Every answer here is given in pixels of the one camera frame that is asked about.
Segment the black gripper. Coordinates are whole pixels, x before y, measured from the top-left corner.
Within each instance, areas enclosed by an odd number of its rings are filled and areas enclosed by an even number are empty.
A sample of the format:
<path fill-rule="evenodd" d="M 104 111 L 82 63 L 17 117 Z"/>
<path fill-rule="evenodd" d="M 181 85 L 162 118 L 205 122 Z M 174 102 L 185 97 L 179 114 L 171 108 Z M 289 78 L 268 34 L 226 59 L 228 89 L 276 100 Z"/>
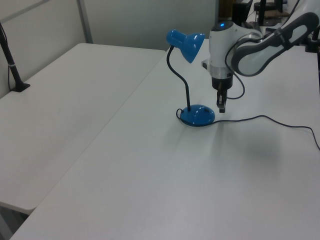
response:
<path fill-rule="evenodd" d="M 228 99 L 228 89 L 233 86 L 233 76 L 227 78 L 211 78 L 212 87 L 217 90 L 216 105 L 219 107 L 220 113 L 226 112 L 226 103 Z"/>

